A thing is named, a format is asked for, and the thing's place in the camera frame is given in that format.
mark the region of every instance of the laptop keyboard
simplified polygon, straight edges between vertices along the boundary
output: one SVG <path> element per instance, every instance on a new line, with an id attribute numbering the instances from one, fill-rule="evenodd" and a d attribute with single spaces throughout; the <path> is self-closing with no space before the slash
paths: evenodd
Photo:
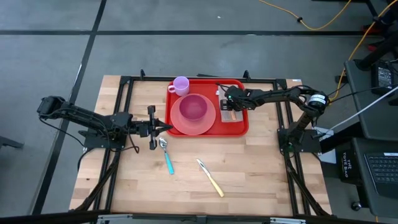
<path id="1" fill-rule="evenodd" d="M 366 156 L 375 182 L 398 184 L 398 156 Z"/>

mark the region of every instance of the purple cup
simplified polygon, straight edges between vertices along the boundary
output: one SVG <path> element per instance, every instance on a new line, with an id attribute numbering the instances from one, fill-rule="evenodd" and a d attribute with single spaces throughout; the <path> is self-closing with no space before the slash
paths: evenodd
<path id="1" fill-rule="evenodd" d="M 200 95 L 188 95 L 180 103 L 180 113 L 187 120 L 198 121 L 206 112 L 206 100 Z"/>
<path id="2" fill-rule="evenodd" d="M 167 87 L 170 93 L 176 93 L 178 96 L 185 96 L 189 93 L 189 80 L 186 77 L 177 77 L 173 85 Z"/>

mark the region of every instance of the gray floor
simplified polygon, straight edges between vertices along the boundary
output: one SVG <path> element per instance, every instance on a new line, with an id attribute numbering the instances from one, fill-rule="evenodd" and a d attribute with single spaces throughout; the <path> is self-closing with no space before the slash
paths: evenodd
<path id="1" fill-rule="evenodd" d="M 303 16 L 318 27 L 342 7 L 342 2 L 270 1 Z M 378 11 L 385 7 L 375 1 Z M 0 29 L 84 29 L 93 26 L 100 0 L 9 0 L 0 2 Z M 358 30 L 371 22 L 364 4 L 352 4 L 327 30 Z M 256 0 L 108 1 L 100 30 L 304 30 L 290 15 Z M 0 150 L 0 217 L 25 215 L 42 176 L 55 131 L 39 123 L 40 98 L 68 98 L 87 36 L 0 35 L 0 135 L 24 142 L 23 150 Z M 185 75 L 197 73 L 240 77 L 300 78 L 313 88 L 331 92 L 359 37 L 289 37 L 227 35 L 97 36 L 76 104 L 92 110 L 103 75 Z M 365 42 L 377 39 L 368 38 Z M 368 51 L 361 47 L 356 58 Z M 349 93 L 346 87 L 341 94 Z M 326 128 L 355 112 L 351 98 L 333 104 L 318 124 Z M 71 124 L 68 131 L 81 129 Z M 44 213 L 69 206 L 81 146 L 66 138 L 45 202 Z M 353 186 L 342 184 L 335 167 L 324 165 L 333 213 L 339 217 L 374 220 L 368 209 L 354 212 Z M 396 223 L 390 218 L 380 222 Z"/>

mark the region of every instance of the white cable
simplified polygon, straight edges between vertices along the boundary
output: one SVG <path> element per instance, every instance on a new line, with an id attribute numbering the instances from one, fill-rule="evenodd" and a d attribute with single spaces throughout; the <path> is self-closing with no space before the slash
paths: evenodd
<path id="1" fill-rule="evenodd" d="M 381 101 L 383 98 L 385 98 L 386 96 L 390 95 L 391 93 L 393 93 L 393 92 L 396 91 L 396 90 L 398 90 L 398 86 L 395 87 L 395 88 L 394 88 L 393 90 L 391 90 L 390 92 L 388 92 L 388 93 L 382 95 L 380 98 L 378 98 L 377 100 L 373 101 L 373 103 L 371 103 L 371 104 L 369 104 L 367 107 L 361 109 L 361 110 L 360 110 L 359 112 L 357 112 L 356 114 L 354 114 L 354 115 L 350 116 L 349 118 L 345 119 L 344 121 L 342 121 L 342 122 L 340 122 L 340 123 L 334 125 L 331 129 L 329 129 L 329 130 L 328 130 L 327 132 L 325 132 L 324 134 L 328 134 L 329 131 L 331 131 L 331 130 L 337 128 L 338 126 L 344 124 L 345 122 L 347 122 L 347 121 L 353 119 L 355 116 L 359 115 L 359 114 L 362 113 L 363 111 L 366 111 L 369 107 L 373 106 L 373 105 L 376 104 L 378 101 Z"/>

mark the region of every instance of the wooden table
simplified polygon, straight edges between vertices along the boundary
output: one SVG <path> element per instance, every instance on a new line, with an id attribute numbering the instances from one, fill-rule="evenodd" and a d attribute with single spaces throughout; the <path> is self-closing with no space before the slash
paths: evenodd
<path id="1" fill-rule="evenodd" d="M 99 90 L 95 112 L 112 114 L 120 76 L 106 75 Z M 165 119 L 168 82 L 134 82 L 129 112 L 148 120 L 147 107 L 156 105 L 156 117 Z M 289 87 L 300 80 L 287 80 Z M 272 89 L 271 84 L 247 83 L 246 88 Z M 284 121 L 287 123 L 283 108 Z M 141 148 L 121 153 L 114 189 L 112 212 L 291 216 L 289 188 L 284 159 L 279 153 L 278 120 L 274 103 L 249 112 L 249 131 L 240 138 L 175 138 L 167 133 L 169 155 L 175 174 L 170 175 L 164 152 L 149 150 L 149 139 L 132 136 Z M 292 105 L 294 120 L 302 112 Z M 95 149 L 81 162 L 70 208 L 76 208 L 98 182 L 104 149 Z M 324 210 L 331 213 L 319 161 L 301 153 L 305 183 Z M 200 158 L 223 189 L 221 198 L 200 169 Z M 104 208 L 108 186 L 104 187 L 100 208 Z M 298 207 L 302 200 L 296 186 Z"/>

